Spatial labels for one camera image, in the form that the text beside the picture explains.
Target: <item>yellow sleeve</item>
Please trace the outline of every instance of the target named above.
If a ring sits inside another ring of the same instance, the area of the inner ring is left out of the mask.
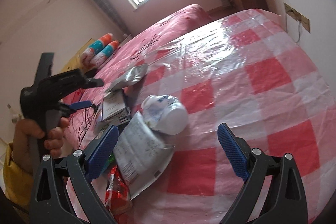
[[[3,179],[6,186],[5,194],[8,199],[28,210],[33,187],[33,177],[12,161],[12,149],[13,144],[9,144],[3,166]]]

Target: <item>finger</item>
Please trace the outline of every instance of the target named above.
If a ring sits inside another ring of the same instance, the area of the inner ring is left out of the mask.
[[[16,124],[16,131],[22,132],[24,135],[32,136],[37,139],[41,139],[45,135],[40,126],[31,119],[23,119],[18,121]]]
[[[63,140],[45,140],[44,147],[48,150],[61,148],[63,146]]]
[[[53,128],[48,133],[49,139],[61,140],[64,137],[64,132],[60,127]]]
[[[67,128],[69,126],[69,120],[65,117],[62,117],[61,120],[59,121],[59,126],[61,128]]]
[[[60,148],[50,150],[50,155],[55,159],[59,158],[62,154],[62,150]]]

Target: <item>person's hand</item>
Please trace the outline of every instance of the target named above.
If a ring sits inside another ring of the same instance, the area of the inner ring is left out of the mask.
[[[44,147],[50,150],[53,158],[61,156],[61,147],[63,146],[64,128],[69,125],[66,118],[61,118],[59,127],[56,127],[48,133],[48,140],[44,141]],[[45,133],[40,126],[30,119],[20,120],[15,126],[13,141],[13,160],[23,170],[28,173],[33,172],[32,162],[29,156],[28,137],[32,136],[37,139],[43,138]]]

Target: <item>snack bag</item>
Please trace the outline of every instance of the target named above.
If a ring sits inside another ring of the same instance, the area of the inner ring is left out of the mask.
[[[116,221],[119,215],[132,208],[131,196],[127,185],[121,178],[118,167],[115,165],[109,172],[105,195],[105,207],[113,214]]]

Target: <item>wall socket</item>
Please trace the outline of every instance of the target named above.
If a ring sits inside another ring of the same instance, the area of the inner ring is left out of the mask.
[[[287,3],[284,3],[284,5],[286,14],[294,18],[296,21],[301,22],[302,26],[308,32],[310,32],[310,20],[304,15],[300,14],[298,11],[296,11],[293,7],[289,6]]]

